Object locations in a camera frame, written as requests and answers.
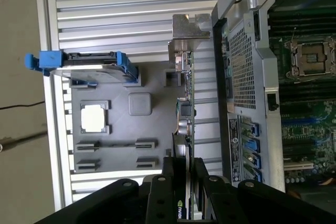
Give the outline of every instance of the cpu socket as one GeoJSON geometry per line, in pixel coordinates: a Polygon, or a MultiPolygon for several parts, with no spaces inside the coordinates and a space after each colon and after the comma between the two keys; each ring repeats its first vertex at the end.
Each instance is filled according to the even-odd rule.
{"type": "Polygon", "coordinates": [[[336,73],[334,41],[299,43],[293,40],[290,48],[290,77],[301,79],[336,73]]]}

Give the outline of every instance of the ventilation grille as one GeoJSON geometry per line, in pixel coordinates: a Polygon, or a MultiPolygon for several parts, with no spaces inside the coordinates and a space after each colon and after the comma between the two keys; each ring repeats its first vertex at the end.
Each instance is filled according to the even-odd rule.
{"type": "Polygon", "coordinates": [[[252,122],[251,118],[248,118],[247,116],[240,116],[240,123],[250,124],[252,122]]]}
{"type": "Polygon", "coordinates": [[[242,29],[229,40],[229,46],[232,61],[234,104],[237,107],[255,109],[251,38],[242,29]]]}

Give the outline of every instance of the gray floor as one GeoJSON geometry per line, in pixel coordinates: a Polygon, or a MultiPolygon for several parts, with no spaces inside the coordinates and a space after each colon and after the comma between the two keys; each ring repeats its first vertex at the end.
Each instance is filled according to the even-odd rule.
{"type": "MultiPolygon", "coordinates": [[[[24,67],[26,52],[37,53],[36,0],[0,0],[0,106],[44,99],[42,75],[24,67]]],[[[0,138],[46,128],[45,108],[0,111],[0,138]]],[[[48,139],[0,153],[0,223],[32,223],[54,210],[48,139]]]]}

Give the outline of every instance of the black cable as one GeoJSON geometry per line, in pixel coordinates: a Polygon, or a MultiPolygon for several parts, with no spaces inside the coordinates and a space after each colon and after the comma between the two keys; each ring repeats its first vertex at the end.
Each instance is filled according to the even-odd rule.
{"type": "Polygon", "coordinates": [[[45,103],[44,101],[33,103],[33,104],[18,104],[18,105],[12,105],[12,106],[7,106],[7,107],[1,107],[0,110],[8,110],[12,108],[18,108],[18,107],[33,107],[36,105],[40,105],[42,103],[45,103]]]}

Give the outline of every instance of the circuit board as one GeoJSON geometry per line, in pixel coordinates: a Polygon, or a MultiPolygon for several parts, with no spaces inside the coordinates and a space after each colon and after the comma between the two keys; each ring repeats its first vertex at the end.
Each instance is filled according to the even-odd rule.
{"type": "Polygon", "coordinates": [[[269,13],[287,185],[336,172],[335,17],[335,8],[269,13]]]}
{"type": "Polygon", "coordinates": [[[323,175],[334,174],[336,100],[284,103],[280,111],[286,183],[320,180],[323,175]],[[286,164],[296,166],[286,170],[286,164]]]}

